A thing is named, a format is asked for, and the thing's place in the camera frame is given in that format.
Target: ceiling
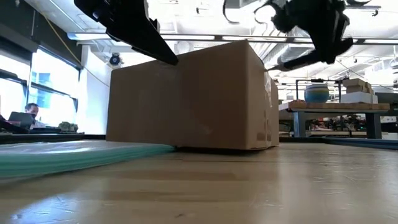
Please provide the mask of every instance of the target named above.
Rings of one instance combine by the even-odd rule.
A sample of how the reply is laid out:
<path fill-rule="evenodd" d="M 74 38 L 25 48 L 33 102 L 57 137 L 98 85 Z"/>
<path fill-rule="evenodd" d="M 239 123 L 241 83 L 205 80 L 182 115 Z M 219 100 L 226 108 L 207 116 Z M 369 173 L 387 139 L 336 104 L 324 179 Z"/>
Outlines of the ceiling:
<path fill-rule="evenodd" d="M 105 28 L 77 9 L 73 0 L 26 0 L 36 10 L 56 23 L 65 32 L 104 32 Z M 257 24 L 254 21 L 253 7 L 262 4 L 264 0 L 245 6 L 242 10 L 227 10 L 229 20 L 239 21 L 240 24 L 230 24 L 222 14 L 223 0 L 148 0 L 149 16 L 158 19 L 161 33 L 171 34 L 228 34 L 228 35 L 280 35 L 275 32 L 269 22 L 272 11 L 263 11 L 261 17 L 267 24 Z M 381 6 L 378 16 L 374 11 L 347 9 L 346 14 L 351 25 L 346 35 L 354 37 L 398 37 L 398 2 L 393 0 L 372 0 L 369 5 Z M 151 58 L 134 53 L 123 43 L 110 40 L 84 42 L 95 48 L 96 55 L 107 60 L 111 53 L 120 52 L 125 65 L 142 63 Z M 172 49 L 181 51 L 197 50 L 216 45 L 214 42 L 169 42 Z M 260 55 L 267 55 L 275 44 L 252 44 Z M 338 58 L 339 63 L 325 65 L 318 63 L 292 72 L 272 72 L 279 81 L 289 82 L 297 78 L 330 78 L 344 73 L 350 68 L 354 72 L 361 72 L 372 64 L 393 58 L 392 46 L 354 46 Z"/>

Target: white wall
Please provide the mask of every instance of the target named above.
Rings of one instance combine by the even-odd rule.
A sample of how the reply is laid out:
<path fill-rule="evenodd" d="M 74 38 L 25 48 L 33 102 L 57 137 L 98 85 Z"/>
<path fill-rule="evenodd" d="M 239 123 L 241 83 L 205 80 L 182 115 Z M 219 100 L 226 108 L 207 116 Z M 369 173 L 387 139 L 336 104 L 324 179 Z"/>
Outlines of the white wall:
<path fill-rule="evenodd" d="M 86 134 L 106 134 L 112 68 L 83 46 L 76 123 Z"/>

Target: laptop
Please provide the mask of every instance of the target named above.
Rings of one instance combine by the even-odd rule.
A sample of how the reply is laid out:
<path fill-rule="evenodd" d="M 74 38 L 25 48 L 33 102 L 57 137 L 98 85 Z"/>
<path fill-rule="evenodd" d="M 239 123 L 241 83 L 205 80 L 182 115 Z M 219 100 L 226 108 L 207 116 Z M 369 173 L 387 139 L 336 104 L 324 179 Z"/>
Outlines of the laptop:
<path fill-rule="evenodd" d="M 20 123 L 19 127 L 30 129 L 35 119 L 29 113 L 12 112 L 9 121 L 17 121 Z"/>

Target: metal table leg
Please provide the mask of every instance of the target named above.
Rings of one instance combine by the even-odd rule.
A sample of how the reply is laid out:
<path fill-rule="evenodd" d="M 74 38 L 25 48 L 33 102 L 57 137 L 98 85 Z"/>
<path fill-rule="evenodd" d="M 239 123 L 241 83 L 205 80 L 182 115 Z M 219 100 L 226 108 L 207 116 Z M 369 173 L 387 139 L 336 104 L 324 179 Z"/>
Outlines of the metal table leg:
<path fill-rule="evenodd" d="M 380 114 L 366 113 L 366 135 L 369 139 L 381 139 Z"/>
<path fill-rule="evenodd" d="M 305 138 L 307 134 L 305 132 L 305 115 L 303 111 L 293 112 L 294 122 L 294 137 Z"/>

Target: workbench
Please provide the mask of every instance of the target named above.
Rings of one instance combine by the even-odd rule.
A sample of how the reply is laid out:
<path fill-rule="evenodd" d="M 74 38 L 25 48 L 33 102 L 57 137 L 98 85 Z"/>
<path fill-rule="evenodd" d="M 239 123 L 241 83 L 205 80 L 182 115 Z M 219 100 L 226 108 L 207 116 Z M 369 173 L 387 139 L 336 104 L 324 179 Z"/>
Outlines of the workbench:
<path fill-rule="evenodd" d="M 294 137 L 306 137 L 305 122 L 310 119 L 330 118 L 347 114 L 365 114 L 366 135 L 369 139 L 381 139 L 380 114 L 390 109 L 386 103 L 302 103 L 279 105 L 279 119 L 294 121 Z"/>
<path fill-rule="evenodd" d="M 396 223 L 397 166 L 327 144 L 175 152 L 2 185 L 0 223 Z"/>

